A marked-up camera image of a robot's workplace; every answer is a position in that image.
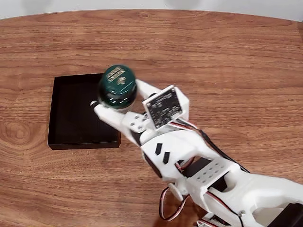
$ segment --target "cable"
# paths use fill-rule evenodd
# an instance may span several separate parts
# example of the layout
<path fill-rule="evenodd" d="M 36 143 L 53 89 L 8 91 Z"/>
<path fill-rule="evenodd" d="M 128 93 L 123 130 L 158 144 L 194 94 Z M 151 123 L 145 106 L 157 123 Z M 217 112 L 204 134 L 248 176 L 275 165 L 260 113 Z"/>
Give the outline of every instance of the cable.
<path fill-rule="evenodd" d="M 210 222 L 208 222 L 208 221 L 206 221 L 206 220 L 204 220 L 204 219 L 198 220 L 197 223 L 199 223 L 199 224 L 206 224 L 206 225 L 209 225 L 209 226 L 211 226 L 211 227 L 218 227 L 218 226 L 216 226 L 215 224 L 210 223 Z"/>
<path fill-rule="evenodd" d="M 217 200 L 220 204 L 222 204 L 225 208 L 227 208 L 231 213 L 237 215 L 237 217 L 240 220 L 241 227 L 244 227 L 242 218 L 235 211 L 233 211 L 229 206 L 227 206 L 227 204 L 225 202 L 223 202 L 223 200 L 221 200 L 219 197 L 217 197 L 216 195 L 214 195 L 210 191 L 206 192 L 206 194 L 209 195 L 209 196 L 211 196 L 211 197 L 213 197 L 215 200 Z"/>
<path fill-rule="evenodd" d="M 189 166 L 193 163 L 194 159 L 195 159 L 194 157 L 190 158 L 190 159 L 189 159 L 186 163 L 184 163 L 182 166 L 180 166 L 179 163 L 177 162 L 177 163 L 175 164 L 175 166 L 177 167 L 178 170 L 182 171 L 182 170 L 186 169 L 187 167 L 189 167 Z"/>
<path fill-rule="evenodd" d="M 205 139 L 205 141 L 216 151 L 218 152 L 222 157 L 232 161 L 232 162 L 235 162 L 237 163 L 241 170 L 245 171 L 246 173 L 250 173 L 245 167 L 243 167 L 242 165 L 240 165 L 238 162 L 236 162 L 234 159 L 232 159 L 231 157 L 229 157 L 228 155 L 226 155 L 223 151 L 221 151 L 212 141 L 211 139 L 208 137 L 208 135 L 203 132 L 203 130 L 199 129 L 199 132 L 201 133 L 203 139 Z"/>
<path fill-rule="evenodd" d="M 161 193 L 161 196 L 160 196 L 160 202 L 159 202 L 159 215 L 160 217 L 165 220 L 165 221 L 172 221 L 173 219 L 175 219 L 180 213 L 181 211 L 183 210 L 184 208 L 184 205 L 185 205 L 185 202 L 186 200 L 190 197 L 190 195 L 187 195 L 183 201 L 181 202 L 180 206 L 178 207 L 178 209 L 172 214 L 170 215 L 168 218 L 164 217 L 164 212 L 163 212 L 163 204 L 164 204 L 164 198 L 165 198 L 165 195 L 166 195 L 166 192 L 169 190 L 169 187 L 167 187 L 166 189 L 164 189 Z"/>
<path fill-rule="evenodd" d="M 169 125 L 172 126 L 172 127 L 178 128 L 178 129 L 192 131 L 190 128 L 185 127 L 184 125 L 178 124 L 178 123 L 175 123 L 175 122 L 171 122 L 171 123 L 169 123 Z"/>
<path fill-rule="evenodd" d="M 174 124 L 177 124 L 177 125 L 179 125 L 179 126 L 182 126 L 183 125 L 183 127 L 186 127 L 186 128 L 188 128 L 188 127 L 191 127 L 191 128 L 194 128 L 194 129 L 196 129 L 200 134 L 201 134 L 201 136 L 202 136 L 202 138 L 219 154 L 219 155 L 221 155 L 222 157 L 224 157 L 224 158 L 226 158 L 227 160 L 230 160 L 230 161 L 232 161 L 232 162 L 234 162 L 234 163 L 237 163 L 239 166 L 240 166 L 240 168 L 241 168 L 241 170 L 243 170 L 243 171 L 245 171 L 245 172 L 247 172 L 247 173 L 250 173 L 245 167 L 243 167 L 242 165 L 240 165 L 237 161 L 235 161 L 234 159 L 232 159 L 231 157 L 229 157 L 227 154 L 225 154 L 221 149 L 219 149 L 212 141 L 211 141 L 211 139 L 208 137 L 208 135 L 202 130 L 202 129 L 199 129 L 197 126 L 195 126 L 194 124 L 192 124 L 192 123 L 190 123 L 190 122 L 187 122 L 187 121 L 185 121 L 185 120 L 183 120 L 183 119 L 181 119 L 181 118 L 178 118 L 177 120 L 176 120 L 177 122 L 179 122 L 180 124 L 178 124 L 178 123 L 175 123 L 175 122 L 173 122 Z"/>

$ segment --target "black wire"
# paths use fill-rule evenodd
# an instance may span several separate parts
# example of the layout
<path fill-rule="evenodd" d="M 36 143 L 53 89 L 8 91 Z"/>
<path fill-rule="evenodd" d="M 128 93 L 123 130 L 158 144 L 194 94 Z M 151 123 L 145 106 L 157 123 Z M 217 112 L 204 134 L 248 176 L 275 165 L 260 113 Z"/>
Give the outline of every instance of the black wire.
<path fill-rule="evenodd" d="M 241 227 L 244 227 L 244 224 L 243 224 L 243 221 L 242 221 L 242 218 L 236 213 L 234 212 L 233 210 L 231 210 L 231 213 L 235 214 L 238 216 L 239 220 L 240 220 L 240 223 L 241 223 Z"/>
<path fill-rule="evenodd" d="M 205 132 L 203 132 L 203 130 L 201 130 L 201 129 L 198 129 L 198 130 L 199 130 L 199 132 L 201 133 L 203 139 L 205 139 L 206 142 L 207 142 L 207 143 L 208 143 L 216 152 L 218 152 L 222 157 L 224 157 L 224 158 L 226 158 L 226 159 L 228 159 L 228 160 L 230 160 L 230 161 L 232 161 L 232 162 L 237 163 L 237 164 L 240 166 L 241 170 L 243 170 L 243 171 L 245 171 L 245 172 L 247 172 L 247 173 L 250 173 L 245 167 L 243 167 L 243 166 L 240 165 L 238 162 L 236 162 L 234 159 L 232 159 L 231 157 L 229 157 L 228 155 L 226 155 L 223 151 L 221 151 L 221 150 L 220 150 L 220 149 L 211 141 L 211 139 L 208 137 L 208 135 L 207 135 Z"/>
<path fill-rule="evenodd" d="M 180 124 L 189 126 L 189 127 L 191 127 L 191 128 L 193 127 L 192 125 L 186 123 L 186 121 L 184 121 L 184 120 L 176 119 L 176 121 L 179 122 Z M 240 165 L 237 161 L 235 161 L 234 159 L 232 159 L 231 157 L 229 157 L 227 154 L 225 154 L 221 149 L 219 149 L 219 148 L 211 141 L 211 139 L 208 137 L 208 135 L 207 135 L 205 132 L 203 132 L 203 130 L 201 130 L 201 129 L 197 129 L 197 130 L 201 133 L 203 139 L 205 139 L 205 141 L 206 141 L 206 142 L 207 142 L 207 143 L 208 143 L 216 152 L 218 152 L 222 157 L 224 157 L 224 158 L 226 158 L 226 159 L 228 159 L 228 160 L 230 160 L 230 161 L 232 161 L 232 162 L 234 162 L 234 163 L 237 163 L 237 164 L 240 166 L 241 170 L 243 170 L 243 171 L 246 172 L 246 173 L 250 173 L 250 171 L 248 171 L 248 169 L 246 169 L 245 167 L 243 167 L 242 165 Z"/>

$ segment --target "white wall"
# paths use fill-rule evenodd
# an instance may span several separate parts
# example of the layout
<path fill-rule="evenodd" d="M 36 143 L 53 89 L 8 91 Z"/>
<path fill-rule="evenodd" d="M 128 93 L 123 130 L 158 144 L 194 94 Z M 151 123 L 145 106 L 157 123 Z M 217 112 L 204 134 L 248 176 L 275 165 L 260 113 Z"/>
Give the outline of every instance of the white wall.
<path fill-rule="evenodd" d="M 303 0 L 0 0 L 0 19 L 88 9 L 195 9 L 303 21 Z"/>

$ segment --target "screw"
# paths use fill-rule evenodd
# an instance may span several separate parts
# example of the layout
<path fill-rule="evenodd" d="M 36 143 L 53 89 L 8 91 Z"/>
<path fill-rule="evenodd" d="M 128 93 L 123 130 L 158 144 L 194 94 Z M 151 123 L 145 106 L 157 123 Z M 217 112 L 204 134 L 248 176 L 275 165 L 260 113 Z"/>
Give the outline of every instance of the screw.
<path fill-rule="evenodd" d="M 147 116 L 147 114 L 145 113 L 144 116 L 143 116 L 143 120 L 142 120 L 142 121 L 147 120 L 147 118 L 148 118 L 148 116 Z"/>
<path fill-rule="evenodd" d="M 241 211 L 238 213 L 238 216 L 239 216 L 239 217 L 243 217 L 245 214 L 246 214 L 246 212 L 245 212 L 244 210 L 241 210 Z"/>

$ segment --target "red wire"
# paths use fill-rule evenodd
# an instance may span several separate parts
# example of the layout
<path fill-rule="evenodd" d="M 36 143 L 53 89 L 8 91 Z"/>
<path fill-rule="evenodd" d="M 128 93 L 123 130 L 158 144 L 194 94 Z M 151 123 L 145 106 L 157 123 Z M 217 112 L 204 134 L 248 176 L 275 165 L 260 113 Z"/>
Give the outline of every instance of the red wire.
<path fill-rule="evenodd" d="M 182 171 L 189 167 L 193 163 L 194 159 L 195 157 L 191 157 L 183 166 L 180 166 L 179 163 L 176 163 L 175 166 L 178 170 Z"/>
<path fill-rule="evenodd" d="M 201 220 L 198 220 L 198 221 L 204 222 L 204 224 L 206 223 L 206 224 L 208 224 L 209 226 L 212 226 L 212 227 L 218 227 L 218 226 L 216 226 L 215 224 L 210 223 L 210 222 L 208 222 L 208 221 L 206 221 L 206 220 L 204 220 L 204 219 L 201 219 Z"/>
<path fill-rule="evenodd" d="M 182 211 L 183 207 L 184 207 L 184 204 L 186 202 L 186 200 L 189 198 L 190 195 L 187 195 L 183 201 L 181 202 L 181 204 L 179 205 L 178 209 L 172 214 L 170 215 L 168 218 L 164 217 L 164 212 L 163 212 L 163 203 L 164 203 L 164 198 L 165 198 L 165 194 L 166 194 L 166 191 L 169 189 L 169 187 L 165 188 L 162 193 L 161 193 L 161 196 L 160 196 L 160 202 L 159 202 L 159 215 L 160 217 L 165 220 L 165 221 L 172 221 L 173 219 L 175 219 L 179 214 L 180 212 Z"/>
<path fill-rule="evenodd" d="M 186 128 L 186 129 L 190 129 L 190 128 L 187 127 L 186 125 L 178 124 L 178 123 L 176 123 L 176 122 L 171 122 L 171 124 L 174 124 L 174 125 L 176 125 L 176 126 L 183 127 L 183 128 Z"/>
<path fill-rule="evenodd" d="M 225 202 L 223 202 L 219 197 L 215 196 L 214 194 L 212 194 L 211 192 L 206 192 L 206 194 L 210 195 L 211 197 L 213 197 L 215 200 L 217 200 L 219 203 L 221 203 L 226 209 L 228 209 L 229 211 L 233 212 L 232 209 L 230 209 Z"/>

